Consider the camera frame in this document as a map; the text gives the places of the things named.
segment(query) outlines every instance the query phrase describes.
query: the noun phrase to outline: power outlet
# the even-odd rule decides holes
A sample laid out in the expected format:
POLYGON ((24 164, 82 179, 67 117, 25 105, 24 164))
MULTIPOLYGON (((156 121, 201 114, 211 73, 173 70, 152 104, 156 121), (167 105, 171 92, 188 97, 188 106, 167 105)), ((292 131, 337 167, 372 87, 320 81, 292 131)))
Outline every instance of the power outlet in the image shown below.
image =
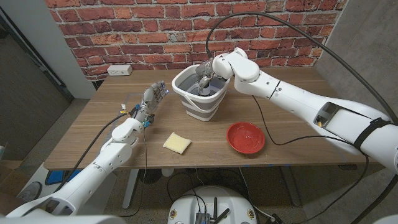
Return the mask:
POLYGON ((111 65, 108 68, 108 73, 111 76, 130 75, 132 72, 131 65, 111 65))

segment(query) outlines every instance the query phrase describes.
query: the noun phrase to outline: yellow sponge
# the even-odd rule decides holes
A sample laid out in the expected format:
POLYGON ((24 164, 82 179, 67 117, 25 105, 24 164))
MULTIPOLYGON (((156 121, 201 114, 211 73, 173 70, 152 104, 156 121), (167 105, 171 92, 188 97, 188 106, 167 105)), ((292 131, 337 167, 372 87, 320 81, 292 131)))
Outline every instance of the yellow sponge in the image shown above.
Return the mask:
POLYGON ((182 138, 175 133, 172 133, 170 137, 163 144, 163 147, 170 149, 171 151, 182 154, 184 150, 191 143, 191 140, 182 138))

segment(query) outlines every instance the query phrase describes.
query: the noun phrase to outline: bucket handle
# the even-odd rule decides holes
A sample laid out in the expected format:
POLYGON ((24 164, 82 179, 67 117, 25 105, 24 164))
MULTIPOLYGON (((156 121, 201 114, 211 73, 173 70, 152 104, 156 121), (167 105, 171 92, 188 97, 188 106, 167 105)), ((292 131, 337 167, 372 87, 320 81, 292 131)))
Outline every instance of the bucket handle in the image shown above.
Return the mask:
POLYGON ((223 100, 224 96, 226 94, 226 91, 224 92, 223 96, 220 97, 220 99, 218 100, 218 102, 214 105, 214 107, 212 107, 210 110, 203 110, 201 108, 199 108, 189 97, 187 97, 186 95, 184 95, 184 98, 192 105, 194 106, 198 111, 201 111, 202 113, 210 113, 212 112, 220 103, 221 100, 223 100))

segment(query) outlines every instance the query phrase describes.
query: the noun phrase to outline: brick wall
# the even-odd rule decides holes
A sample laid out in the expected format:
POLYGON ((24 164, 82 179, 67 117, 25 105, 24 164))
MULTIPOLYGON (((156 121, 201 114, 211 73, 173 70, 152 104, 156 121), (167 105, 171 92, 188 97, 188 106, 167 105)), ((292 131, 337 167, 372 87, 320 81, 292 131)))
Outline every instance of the brick wall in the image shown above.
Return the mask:
MULTIPOLYGON (((269 12, 325 42, 346 0, 45 0, 88 80, 111 64, 136 70, 186 68, 207 58, 209 29, 232 12, 269 12)), ((260 66, 312 66, 322 50, 265 17, 232 17, 209 48, 244 49, 260 66)))

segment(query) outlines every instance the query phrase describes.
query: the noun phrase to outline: white bucket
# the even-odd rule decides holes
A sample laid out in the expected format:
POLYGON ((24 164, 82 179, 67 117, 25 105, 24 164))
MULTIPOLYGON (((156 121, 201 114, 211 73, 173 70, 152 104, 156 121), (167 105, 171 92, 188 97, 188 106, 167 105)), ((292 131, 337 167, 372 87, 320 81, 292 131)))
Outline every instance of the white bucket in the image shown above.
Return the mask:
POLYGON ((197 66, 199 65, 191 65, 180 72, 173 79, 172 87, 174 92, 180 95, 187 114, 201 121, 209 121, 217 112, 218 105, 226 94, 230 79, 224 83, 215 78, 210 82, 210 96, 198 96, 199 84, 195 72, 197 66))

